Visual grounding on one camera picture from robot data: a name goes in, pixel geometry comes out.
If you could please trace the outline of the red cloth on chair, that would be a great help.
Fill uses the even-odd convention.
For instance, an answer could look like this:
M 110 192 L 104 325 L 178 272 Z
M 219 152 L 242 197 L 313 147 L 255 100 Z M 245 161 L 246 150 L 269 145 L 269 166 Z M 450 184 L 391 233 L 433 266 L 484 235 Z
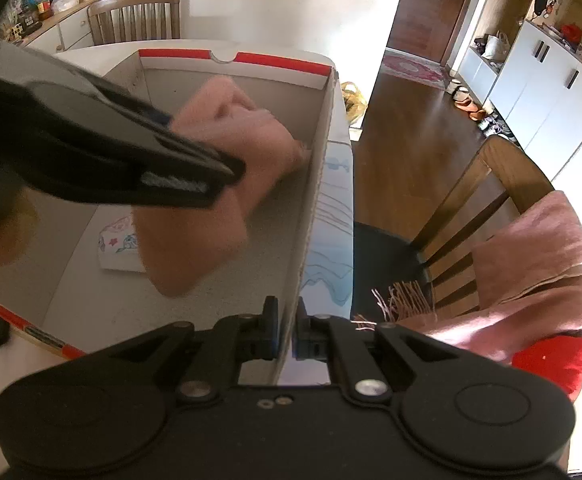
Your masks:
M 574 402 L 582 390 L 582 337 L 542 339 L 515 353 L 512 367 L 549 380 Z

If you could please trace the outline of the far wooden chair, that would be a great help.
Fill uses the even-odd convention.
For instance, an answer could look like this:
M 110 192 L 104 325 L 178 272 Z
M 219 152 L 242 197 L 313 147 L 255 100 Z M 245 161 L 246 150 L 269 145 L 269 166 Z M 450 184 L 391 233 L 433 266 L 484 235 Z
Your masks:
M 97 0 L 87 15 L 96 46 L 181 37 L 180 0 Z

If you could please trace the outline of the near wooden chair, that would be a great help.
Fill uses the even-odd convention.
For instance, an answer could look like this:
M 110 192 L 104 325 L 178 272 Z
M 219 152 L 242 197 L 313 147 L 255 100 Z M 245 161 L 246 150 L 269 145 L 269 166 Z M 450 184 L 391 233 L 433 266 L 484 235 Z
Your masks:
M 521 148 L 487 138 L 431 218 L 407 240 L 357 222 L 351 321 L 457 320 L 479 309 L 472 252 L 552 190 Z

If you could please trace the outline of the shoes on floor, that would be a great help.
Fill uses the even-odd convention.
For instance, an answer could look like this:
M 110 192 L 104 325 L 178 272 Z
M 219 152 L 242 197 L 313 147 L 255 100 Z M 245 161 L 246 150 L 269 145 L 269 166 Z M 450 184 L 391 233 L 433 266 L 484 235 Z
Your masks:
M 502 136 L 512 142 L 515 141 L 512 130 L 506 125 L 500 113 L 495 108 L 480 106 L 460 80 L 452 78 L 448 81 L 445 92 L 451 97 L 457 110 L 466 113 L 485 136 Z

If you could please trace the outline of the red doormat rug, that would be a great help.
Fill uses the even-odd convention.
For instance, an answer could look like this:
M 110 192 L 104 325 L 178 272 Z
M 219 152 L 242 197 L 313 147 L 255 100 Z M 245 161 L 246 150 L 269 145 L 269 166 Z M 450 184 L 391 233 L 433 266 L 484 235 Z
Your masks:
M 439 90 L 444 90 L 450 81 L 440 64 L 389 48 L 384 50 L 380 72 Z

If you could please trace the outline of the pink fleece cloth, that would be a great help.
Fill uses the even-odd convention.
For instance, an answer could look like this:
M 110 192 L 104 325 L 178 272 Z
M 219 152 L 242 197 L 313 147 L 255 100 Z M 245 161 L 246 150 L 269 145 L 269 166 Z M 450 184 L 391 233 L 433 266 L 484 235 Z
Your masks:
M 177 297 L 239 256 L 249 241 L 248 218 L 278 181 L 305 164 L 311 150 L 226 76 L 206 81 L 169 129 L 243 162 L 236 182 L 210 182 L 209 206 L 132 208 L 149 280 L 162 295 Z

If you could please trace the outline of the patterned small cloth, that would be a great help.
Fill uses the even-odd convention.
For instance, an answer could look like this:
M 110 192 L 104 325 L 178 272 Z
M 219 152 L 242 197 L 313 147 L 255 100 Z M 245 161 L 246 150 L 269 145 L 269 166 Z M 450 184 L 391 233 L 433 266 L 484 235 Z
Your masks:
M 109 223 L 100 231 L 98 260 L 103 270 L 146 272 L 139 256 L 137 233 L 130 214 Z

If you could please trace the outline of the brown entrance door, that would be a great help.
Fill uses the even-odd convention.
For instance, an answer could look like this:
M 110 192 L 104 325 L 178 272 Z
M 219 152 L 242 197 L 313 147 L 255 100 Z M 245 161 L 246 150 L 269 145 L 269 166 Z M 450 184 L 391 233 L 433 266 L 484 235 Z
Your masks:
M 387 47 L 436 63 L 446 61 L 469 2 L 399 0 Z

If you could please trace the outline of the white tall cabinet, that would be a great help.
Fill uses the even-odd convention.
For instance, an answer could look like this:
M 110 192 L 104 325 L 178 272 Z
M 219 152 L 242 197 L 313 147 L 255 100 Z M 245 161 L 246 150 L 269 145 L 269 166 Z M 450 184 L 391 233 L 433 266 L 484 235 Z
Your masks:
M 555 179 L 582 144 L 582 0 L 485 0 L 457 74 Z

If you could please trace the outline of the pink scarf on chair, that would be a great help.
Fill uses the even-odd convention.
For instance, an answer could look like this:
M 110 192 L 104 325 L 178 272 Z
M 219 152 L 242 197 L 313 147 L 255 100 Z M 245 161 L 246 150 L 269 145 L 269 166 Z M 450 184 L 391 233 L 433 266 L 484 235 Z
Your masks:
M 582 330 L 582 224 L 566 194 L 545 195 L 471 252 L 479 309 L 443 320 L 431 308 L 393 310 L 398 268 L 383 233 L 364 226 L 354 252 L 354 312 L 393 321 L 494 361 Z

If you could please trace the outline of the white red cardboard box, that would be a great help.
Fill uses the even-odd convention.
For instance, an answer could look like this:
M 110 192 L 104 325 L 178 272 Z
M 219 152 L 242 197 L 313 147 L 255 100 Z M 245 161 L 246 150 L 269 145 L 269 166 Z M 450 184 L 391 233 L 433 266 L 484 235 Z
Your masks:
M 89 353 L 268 296 L 289 322 L 344 122 L 324 62 L 0 42 L 0 306 Z

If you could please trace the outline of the white sideboard cabinet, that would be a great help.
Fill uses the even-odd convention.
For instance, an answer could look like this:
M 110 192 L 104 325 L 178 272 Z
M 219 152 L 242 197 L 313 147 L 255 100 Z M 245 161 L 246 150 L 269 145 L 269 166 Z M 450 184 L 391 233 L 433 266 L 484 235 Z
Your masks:
M 18 46 L 50 55 L 92 47 L 88 8 L 96 1 L 79 0 L 76 6 L 54 14 L 42 22 L 40 29 L 18 42 Z

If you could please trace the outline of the wooden chair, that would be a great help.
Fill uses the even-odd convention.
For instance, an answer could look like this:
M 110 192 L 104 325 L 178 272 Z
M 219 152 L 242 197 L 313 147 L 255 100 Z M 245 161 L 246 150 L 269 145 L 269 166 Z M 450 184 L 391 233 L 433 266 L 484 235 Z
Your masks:
M 479 309 L 472 252 L 552 190 L 521 148 L 487 138 L 431 218 L 407 240 L 357 222 L 351 321 L 457 320 Z
M 87 15 L 96 46 L 181 37 L 180 0 L 97 0 Z

